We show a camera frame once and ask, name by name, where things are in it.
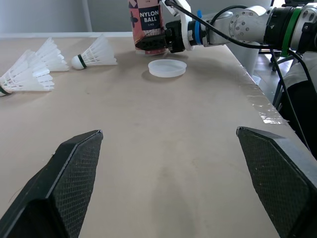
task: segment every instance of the label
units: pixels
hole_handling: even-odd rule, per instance
[[[161,28],[159,6],[139,8],[142,30]]]

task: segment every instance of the green ring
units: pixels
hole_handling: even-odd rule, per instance
[[[281,53],[282,57],[288,56],[287,51],[289,50],[289,47],[290,47],[290,41],[291,41],[291,37],[293,35],[293,30],[295,28],[295,25],[297,23],[297,19],[299,18],[301,12],[302,12],[302,8],[296,8],[293,11],[291,19],[289,20],[288,26],[286,28],[284,40],[283,40],[283,45],[282,45],[282,53]]]

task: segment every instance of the black band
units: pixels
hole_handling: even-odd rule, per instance
[[[10,93],[8,93],[7,91],[4,90],[4,88],[1,87],[0,85],[0,93],[3,93],[5,95],[10,95]]]
[[[81,64],[82,64],[82,66],[83,66],[84,68],[87,68],[87,65],[85,64],[85,62],[84,62],[83,58],[81,57],[81,55],[78,55],[78,58],[79,58],[79,60],[80,60],[80,62],[81,62]]]

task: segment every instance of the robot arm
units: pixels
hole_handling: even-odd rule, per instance
[[[173,2],[191,11],[185,0]],[[170,6],[167,9],[174,16],[180,15],[181,20],[167,23],[165,34],[145,37],[136,45],[138,48],[154,50],[166,47],[176,53],[192,50],[196,45],[209,47],[230,42],[177,9]],[[215,15],[201,18],[210,23]],[[213,26],[241,43],[258,42],[269,44],[276,50],[291,48],[300,53],[317,52],[317,3],[269,9],[252,6],[235,14],[227,11],[215,20]]]

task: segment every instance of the shuttlecock cork base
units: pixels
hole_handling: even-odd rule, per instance
[[[87,68],[87,65],[85,64],[83,57],[81,55],[75,56],[71,60],[71,64],[77,70],[82,70],[82,69]]]
[[[10,95],[11,93],[7,92],[0,84],[0,97]]]

